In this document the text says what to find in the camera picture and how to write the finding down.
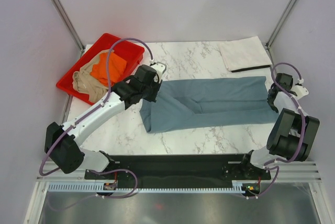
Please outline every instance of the orange garment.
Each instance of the orange garment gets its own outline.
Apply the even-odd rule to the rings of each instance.
[[[100,54],[100,61],[98,64],[94,64],[92,67],[92,72],[90,75],[95,79],[99,80],[105,86],[108,86],[107,80],[107,70],[106,70],[106,61],[107,61],[108,52]],[[111,53],[109,57],[109,78],[111,84],[115,84],[120,81],[122,74],[125,72],[127,61],[119,57],[115,53]]]

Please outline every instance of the table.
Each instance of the table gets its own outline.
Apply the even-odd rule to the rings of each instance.
[[[266,76],[266,88],[272,84],[270,68],[229,72],[218,42],[159,42],[148,46],[155,60],[167,65],[164,80]],[[149,64],[149,59],[146,50],[141,63]],[[114,155],[246,153],[265,146],[274,125],[206,127],[149,134],[139,114],[141,106],[142,102],[105,122],[81,147]],[[68,120],[88,108],[88,104],[74,97]]]

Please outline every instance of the gray pants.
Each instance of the gray pants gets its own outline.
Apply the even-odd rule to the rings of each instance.
[[[275,122],[264,83],[265,76],[163,81],[157,102],[144,100],[140,115],[149,133]]]

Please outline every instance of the tan garment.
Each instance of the tan garment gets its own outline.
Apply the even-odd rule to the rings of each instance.
[[[99,101],[108,91],[108,87],[90,75],[93,64],[98,64],[100,54],[105,52],[108,52],[108,50],[99,52],[92,60],[82,66],[79,71],[74,72],[72,76],[73,89],[77,92],[88,94],[90,96],[89,101],[92,103]]]

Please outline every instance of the red tray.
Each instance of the red tray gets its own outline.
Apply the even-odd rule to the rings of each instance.
[[[93,103],[88,101],[89,96],[82,94],[73,89],[72,76],[75,71],[87,64],[94,56],[96,56],[102,50],[108,50],[114,42],[120,38],[115,37],[111,34],[103,34],[92,47],[72,66],[72,68],[62,77],[56,84],[56,87],[65,91],[66,93],[81,99],[82,101],[92,105]],[[127,61],[127,66],[124,74],[119,81],[125,79],[132,74],[134,69],[139,65],[143,59],[144,48],[134,43],[124,41],[114,47],[115,54]]]

